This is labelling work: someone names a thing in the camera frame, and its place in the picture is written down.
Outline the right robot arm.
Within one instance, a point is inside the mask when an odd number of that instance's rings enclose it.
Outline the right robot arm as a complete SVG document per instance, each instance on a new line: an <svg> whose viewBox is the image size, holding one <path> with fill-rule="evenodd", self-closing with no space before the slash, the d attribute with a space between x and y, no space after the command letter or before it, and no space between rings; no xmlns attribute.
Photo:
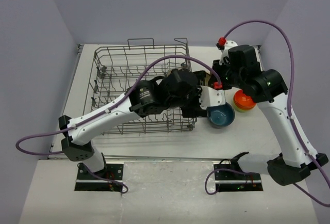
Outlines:
<svg viewBox="0 0 330 224"><path fill-rule="evenodd" d="M281 152L278 156L243 152L233 159L230 173L241 179L248 173L268 174L281 186L294 184L310 176L328 157L311 145L288 101L288 88L281 74L262 70L255 48L227 41L221 45L221 58L212 68L224 90L239 88L252 98L267 119Z"/></svg>

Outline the matte blue bowl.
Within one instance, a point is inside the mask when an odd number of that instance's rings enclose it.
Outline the matte blue bowl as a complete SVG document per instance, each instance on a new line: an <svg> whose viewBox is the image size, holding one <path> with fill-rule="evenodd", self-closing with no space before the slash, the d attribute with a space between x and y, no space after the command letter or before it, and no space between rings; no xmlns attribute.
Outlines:
<svg viewBox="0 0 330 224"><path fill-rule="evenodd" d="M235 119L235 111L229 103L207 107L208 121L214 128L224 128L231 125Z"/></svg>

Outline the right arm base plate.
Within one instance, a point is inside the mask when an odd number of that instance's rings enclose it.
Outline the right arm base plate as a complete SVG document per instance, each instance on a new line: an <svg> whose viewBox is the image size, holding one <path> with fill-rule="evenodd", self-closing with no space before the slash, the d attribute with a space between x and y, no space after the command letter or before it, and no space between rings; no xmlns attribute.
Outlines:
<svg viewBox="0 0 330 224"><path fill-rule="evenodd" d="M259 174L240 175L229 171L214 174L217 192L263 191Z"/></svg>

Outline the orange bowl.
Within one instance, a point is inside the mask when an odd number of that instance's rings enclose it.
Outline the orange bowl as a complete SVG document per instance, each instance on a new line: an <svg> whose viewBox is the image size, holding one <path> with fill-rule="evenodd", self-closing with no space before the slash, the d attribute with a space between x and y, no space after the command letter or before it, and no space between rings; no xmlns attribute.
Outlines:
<svg viewBox="0 0 330 224"><path fill-rule="evenodd" d="M235 105L241 109L252 109L256 106L252 98L244 94L243 90L238 90L233 97Z"/></svg>

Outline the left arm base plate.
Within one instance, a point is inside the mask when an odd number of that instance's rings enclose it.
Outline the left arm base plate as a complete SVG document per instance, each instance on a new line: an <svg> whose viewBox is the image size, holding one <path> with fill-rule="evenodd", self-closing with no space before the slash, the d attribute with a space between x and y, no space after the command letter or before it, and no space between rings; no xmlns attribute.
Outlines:
<svg viewBox="0 0 330 224"><path fill-rule="evenodd" d="M123 186L123 163L107 163L106 169L95 172L94 175L89 173L86 167L79 163L75 181L75 191L104 191L119 192L126 191Z"/></svg>

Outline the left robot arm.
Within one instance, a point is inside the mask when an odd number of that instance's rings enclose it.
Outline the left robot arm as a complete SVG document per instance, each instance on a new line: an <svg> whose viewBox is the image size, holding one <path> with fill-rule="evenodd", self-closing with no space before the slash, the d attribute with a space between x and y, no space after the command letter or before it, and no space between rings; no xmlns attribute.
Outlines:
<svg viewBox="0 0 330 224"><path fill-rule="evenodd" d="M123 123L158 115L170 108L182 108L183 114L199 109L202 92L197 75L175 69L167 77L140 80L107 105L78 118L63 115L59 128L64 131L62 151L73 162L81 162L96 179L107 173L104 156L92 140Z"/></svg>

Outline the lime green bowl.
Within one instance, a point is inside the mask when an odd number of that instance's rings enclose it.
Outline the lime green bowl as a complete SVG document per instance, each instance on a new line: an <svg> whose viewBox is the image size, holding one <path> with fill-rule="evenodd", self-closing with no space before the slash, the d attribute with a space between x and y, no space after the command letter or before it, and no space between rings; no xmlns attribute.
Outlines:
<svg viewBox="0 0 330 224"><path fill-rule="evenodd" d="M237 105L234 105L234 109L238 112L241 112L241 113L246 113L246 112L250 112L254 109L254 107L252 108L242 108L241 106L237 106Z"/></svg>

